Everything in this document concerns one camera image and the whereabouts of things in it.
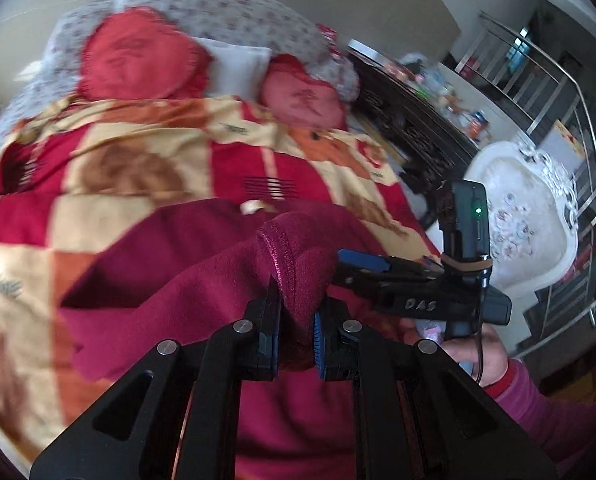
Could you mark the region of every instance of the red and yellow checkered blanket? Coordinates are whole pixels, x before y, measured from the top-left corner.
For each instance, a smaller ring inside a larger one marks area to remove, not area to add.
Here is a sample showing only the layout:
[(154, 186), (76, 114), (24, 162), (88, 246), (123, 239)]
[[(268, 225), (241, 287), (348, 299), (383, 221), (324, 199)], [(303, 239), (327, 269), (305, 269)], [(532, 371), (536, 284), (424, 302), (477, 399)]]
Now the red and yellow checkered blanket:
[(389, 254), (430, 254), (366, 135), (289, 128), (231, 96), (50, 105), (0, 151), (0, 429), (28, 460), (109, 385), (71, 367), (62, 294), (155, 208), (213, 197), (344, 205)]

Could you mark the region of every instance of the white pillow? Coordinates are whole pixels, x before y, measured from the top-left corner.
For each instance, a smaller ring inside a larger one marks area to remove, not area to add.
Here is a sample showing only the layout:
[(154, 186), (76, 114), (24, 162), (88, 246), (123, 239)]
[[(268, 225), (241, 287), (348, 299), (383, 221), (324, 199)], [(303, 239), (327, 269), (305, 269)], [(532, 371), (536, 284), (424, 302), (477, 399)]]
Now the white pillow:
[(260, 83), (267, 73), (272, 50), (265, 46), (231, 45), (223, 41), (193, 38), (209, 51), (207, 97), (233, 94), (257, 101)]

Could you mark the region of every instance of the pink sleeve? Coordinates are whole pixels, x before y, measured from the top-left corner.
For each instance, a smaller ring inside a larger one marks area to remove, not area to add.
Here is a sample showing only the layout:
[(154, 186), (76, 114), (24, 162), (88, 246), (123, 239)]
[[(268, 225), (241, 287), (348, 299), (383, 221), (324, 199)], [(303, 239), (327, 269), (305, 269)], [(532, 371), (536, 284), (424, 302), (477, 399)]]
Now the pink sleeve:
[(496, 402), (563, 473), (596, 436), (596, 403), (544, 397), (523, 364), (510, 360), (509, 366), (514, 378)]

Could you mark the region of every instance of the pillow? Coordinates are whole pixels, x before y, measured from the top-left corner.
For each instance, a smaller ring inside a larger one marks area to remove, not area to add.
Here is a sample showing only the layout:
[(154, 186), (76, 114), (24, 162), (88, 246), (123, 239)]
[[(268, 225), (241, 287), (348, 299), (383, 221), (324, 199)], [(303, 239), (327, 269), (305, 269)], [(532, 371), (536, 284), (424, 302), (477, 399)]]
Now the pillow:
[(78, 90), (89, 100), (201, 97), (211, 56), (148, 7), (105, 19), (82, 50)]
[(280, 54), (269, 64), (260, 90), (260, 102), (289, 126), (346, 130), (345, 107), (329, 83), (313, 79), (302, 63)]
[(267, 73), (272, 50), (265, 46), (240, 46), (223, 41), (193, 38), (213, 57), (209, 66), (209, 88), (205, 95), (237, 95), (255, 101)]

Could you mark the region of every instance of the metal screw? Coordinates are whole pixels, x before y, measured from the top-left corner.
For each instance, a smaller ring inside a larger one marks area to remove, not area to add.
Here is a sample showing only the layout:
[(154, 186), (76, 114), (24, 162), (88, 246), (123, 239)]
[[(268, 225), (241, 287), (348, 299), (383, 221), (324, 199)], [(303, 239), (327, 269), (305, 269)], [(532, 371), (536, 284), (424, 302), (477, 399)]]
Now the metal screw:
[(355, 319), (347, 319), (344, 323), (342, 323), (342, 330), (350, 334), (360, 332), (362, 329), (363, 324), (360, 323), (360, 321), (356, 321)]
[(158, 343), (158, 353), (162, 355), (172, 354), (175, 352), (176, 348), (176, 342), (172, 341), (171, 339), (165, 339), (164, 341), (160, 341), (160, 343)]
[(435, 351), (438, 350), (438, 345), (431, 341), (431, 339), (421, 339), (418, 343), (418, 350), (423, 354), (435, 354)]
[(248, 319), (240, 319), (233, 324), (233, 330), (238, 332), (239, 334), (244, 334), (249, 332), (254, 327), (254, 324), (251, 323)]

